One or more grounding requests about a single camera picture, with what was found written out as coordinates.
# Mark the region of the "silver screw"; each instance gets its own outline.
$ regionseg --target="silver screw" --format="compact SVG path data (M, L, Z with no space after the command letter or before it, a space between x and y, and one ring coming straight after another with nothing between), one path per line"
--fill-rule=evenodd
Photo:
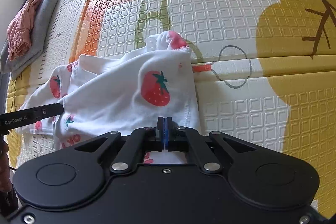
M204 165L204 169L207 171L217 171L221 166L215 162L208 162Z
M23 221L27 224L33 224L35 222L35 218L31 215L26 215L23 217Z
M300 218L299 223L300 224L308 224L309 221L310 221L310 217L309 216L303 216L303 217Z
M162 170L162 172L165 173L165 174L170 174L170 173L172 172L172 170L169 169L169 168L164 168L164 169Z
M116 162L112 165L114 171L123 171L128 168L128 164L124 162Z

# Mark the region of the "brown branch print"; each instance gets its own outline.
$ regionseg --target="brown branch print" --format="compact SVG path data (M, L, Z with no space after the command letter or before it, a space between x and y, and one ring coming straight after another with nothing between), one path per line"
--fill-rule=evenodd
M327 36L327 32L324 28L324 25L325 25L325 23L326 23L326 21L328 20L329 17L331 18L331 20L333 21L333 23L336 27L336 17L334 15L334 13L332 12L332 10L336 11L336 9L327 0L321 0L321 1L325 6L325 11L324 12L319 12L319 11L315 11L315 10L311 10L311 9L305 9L309 13L313 13L315 15L322 16L316 35L314 37L302 37L303 41L314 41L313 51L310 55L311 58L313 58L313 55L315 55L316 52L317 52L317 47L320 43L322 32L324 33L325 38L327 39L328 47L330 48L330 43L329 43L329 39L328 39L328 36Z

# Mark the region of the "folded garment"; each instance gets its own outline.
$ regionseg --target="folded garment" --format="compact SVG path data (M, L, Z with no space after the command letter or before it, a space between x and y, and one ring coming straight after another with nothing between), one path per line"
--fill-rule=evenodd
M30 31L34 27L36 9L41 0L27 0L7 29L8 57L13 61L31 47Z
M33 63L43 52L43 45L47 35L49 22L58 0L42 0L35 15L34 28L31 32L31 47L25 55L11 61L8 56L8 41L1 51L0 72L12 74L15 80L23 70Z
M190 48L176 35L152 35L120 59L81 55L58 66L20 109L58 102L64 113L16 132L54 135L60 149L110 131L155 127L160 116L199 130Z

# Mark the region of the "textured mat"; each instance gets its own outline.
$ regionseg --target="textured mat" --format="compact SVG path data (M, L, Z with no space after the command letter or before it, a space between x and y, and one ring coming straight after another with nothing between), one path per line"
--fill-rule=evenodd
M53 53L11 83L8 110L19 107L53 66L80 54L117 58L143 47L148 35L172 29L193 50L202 133L220 130L307 160L320 175L315 206L326 216L335 213L336 0L83 2L71 4L74 14L74 7L83 7L78 31L53 38ZM68 28L71 19L65 20ZM68 38L71 50L62 44ZM11 155L13 165L52 150L49 138L10 138L21 150Z

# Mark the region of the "human hand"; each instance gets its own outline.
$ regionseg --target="human hand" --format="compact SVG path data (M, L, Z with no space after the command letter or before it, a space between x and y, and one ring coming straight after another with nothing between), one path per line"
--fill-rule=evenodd
M0 191L10 192L12 189L12 183L9 180L11 172L9 171L9 158L7 152L9 147L5 141L2 143L2 155L0 157Z

